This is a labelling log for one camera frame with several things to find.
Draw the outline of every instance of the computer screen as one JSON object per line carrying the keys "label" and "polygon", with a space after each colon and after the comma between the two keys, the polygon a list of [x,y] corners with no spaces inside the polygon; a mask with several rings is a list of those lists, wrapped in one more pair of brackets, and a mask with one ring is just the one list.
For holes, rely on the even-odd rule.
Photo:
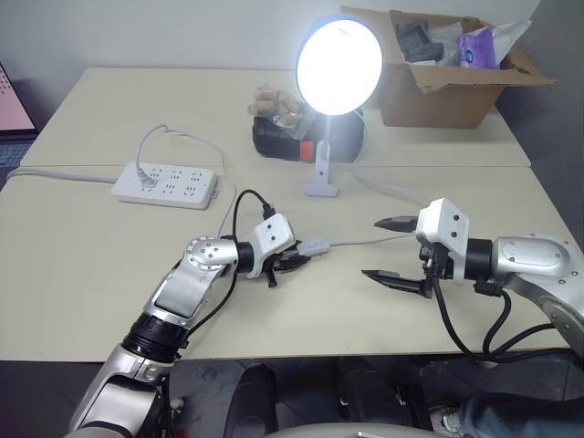
{"label": "computer screen", "polygon": [[0,65],[0,131],[33,130],[35,125],[26,114],[4,68]]}

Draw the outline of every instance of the lamp stand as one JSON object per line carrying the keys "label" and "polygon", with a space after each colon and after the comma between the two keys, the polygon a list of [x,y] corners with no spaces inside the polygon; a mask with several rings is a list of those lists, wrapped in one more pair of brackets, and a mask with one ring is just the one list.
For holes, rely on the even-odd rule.
{"label": "lamp stand", "polygon": [[328,140],[321,140],[317,143],[317,153],[315,154],[314,180],[304,187],[306,196],[334,198],[339,194],[339,188],[334,184],[329,184],[329,162],[330,143]]}

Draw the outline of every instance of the white cable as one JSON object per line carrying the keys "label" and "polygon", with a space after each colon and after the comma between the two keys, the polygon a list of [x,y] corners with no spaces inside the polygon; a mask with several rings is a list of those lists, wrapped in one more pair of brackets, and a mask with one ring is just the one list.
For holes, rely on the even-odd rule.
{"label": "white cable", "polygon": [[357,181],[359,181],[361,184],[363,184],[365,187],[369,187],[370,189],[373,189],[377,192],[385,193],[385,194],[388,194],[390,196],[398,196],[401,198],[406,198],[406,199],[414,202],[415,204],[417,204],[421,207],[427,206],[430,203],[430,200],[426,199],[423,195],[421,195],[413,190],[406,189],[405,187],[401,187],[401,186],[395,185],[395,184],[380,184],[378,182],[374,182],[373,180],[370,180],[368,178],[365,178],[365,177],[357,174],[357,164],[359,163],[361,157],[363,156],[363,154],[365,153],[365,151],[369,145],[369,127],[367,125],[367,122],[363,118],[363,116],[361,116],[356,110],[354,110],[353,112],[355,114],[357,114],[357,116],[359,116],[359,118],[363,122],[363,127],[364,127],[363,147],[361,148],[359,155],[357,156],[357,158],[355,159],[355,161],[351,165],[351,172],[353,174],[353,177]]}
{"label": "white cable", "polygon": [[361,240],[361,241],[354,241],[354,242],[330,242],[330,246],[349,246],[349,245],[370,245],[370,244],[379,244],[381,242],[387,242],[389,240],[396,240],[396,239],[403,239],[405,237],[412,237],[412,234],[408,235],[395,235],[393,237],[385,237],[383,239],[375,239],[375,240]]}
{"label": "white cable", "polygon": [[231,202],[229,203],[229,207],[227,208],[227,211],[225,212],[223,218],[221,219],[221,223],[219,224],[219,230],[217,231],[217,237],[221,236],[221,233],[223,232],[223,227],[225,226],[225,221],[227,220],[227,217],[229,216],[229,212],[231,212],[231,209],[234,206],[235,199],[237,198],[237,192],[238,192],[237,186],[235,185],[235,183],[233,181],[231,181],[231,179],[227,176],[227,169],[225,168],[225,154],[223,152],[223,149],[221,149],[221,147],[217,146],[216,144],[214,144],[208,140],[202,139],[200,137],[196,137],[192,134],[189,134],[187,132],[183,132],[181,130],[168,130],[167,129],[166,132],[176,134],[177,137],[187,137],[187,138],[195,140],[195,141],[200,141],[201,143],[206,144],[207,146],[211,146],[213,149],[215,149],[219,153],[219,156],[221,157],[221,170],[223,171],[223,175],[234,186],[234,195],[231,198]]}
{"label": "white cable", "polygon": [[21,175],[46,176],[48,178],[56,178],[59,180],[83,181],[83,182],[87,182],[87,183],[114,184],[116,182],[116,178],[107,178],[104,176],[77,175],[75,173],[46,171],[43,169],[35,169],[34,167],[19,167],[18,169],[14,169],[13,171],[8,173],[8,175],[6,176],[6,180],[8,181],[10,178],[13,178],[15,176],[21,176]]}
{"label": "white cable", "polygon": [[136,173],[138,174],[138,178],[140,178],[140,182],[142,183],[142,187],[144,187],[144,188],[154,187],[156,185],[156,180],[154,178],[151,178],[150,176],[148,176],[146,174],[146,172],[140,166],[140,154],[142,152],[142,147],[144,146],[144,143],[146,142],[146,140],[148,140],[148,138],[156,130],[159,130],[161,128],[164,129],[164,132],[168,132],[168,126],[166,126],[164,124],[156,125],[154,128],[152,128],[151,130],[149,130],[148,132],[146,132],[144,134],[144,136],[142,137],[142,140],[140,140],[140,143],[138,144],[138,148],[136,149]]}
{"label": "white cable", "polygon": [[317,239],[309,239],[301,242],[297,245],[297,251],[300,256],[320,256],[330,251],[330,248],[334,246],[349,246],[349,245],[371,245],[379,244],[381,242],[387,242],[389,240],[403,239],[405,237],[411,237],[409,235],[395,235],[393,237],[385,237],[383,239],[375,240],[362,240],[362,241],[352,241],[352,242],[329,242],[328,239],[323,237]]}

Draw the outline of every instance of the desk lamp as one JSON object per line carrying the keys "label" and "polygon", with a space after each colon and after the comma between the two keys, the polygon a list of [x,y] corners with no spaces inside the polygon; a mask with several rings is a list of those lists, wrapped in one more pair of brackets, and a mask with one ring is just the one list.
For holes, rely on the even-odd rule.
{"label": "desk lamp", "polygon": [[381,47],[373,32],[352,16],[327,16],[308,32],[298,56],[296,78],[304,101],[327,116],[315,153],[315,177],[308,196],[337,196],[329,183],[330,116],[356,110],[369,98],[381,74]]}

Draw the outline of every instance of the electrical outlet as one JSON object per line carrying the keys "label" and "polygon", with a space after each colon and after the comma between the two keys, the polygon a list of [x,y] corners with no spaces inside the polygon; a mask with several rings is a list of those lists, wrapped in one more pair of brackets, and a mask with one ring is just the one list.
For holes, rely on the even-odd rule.
{"label": "electrical outlet", "polygon": [[156,180],[154,187],[142,187],[136,164],[128,163],[111,189],[126,203],[149,203],[168,207],[204,210],[214,195],[217,177],[209,169],[142,162],[141,168]]}

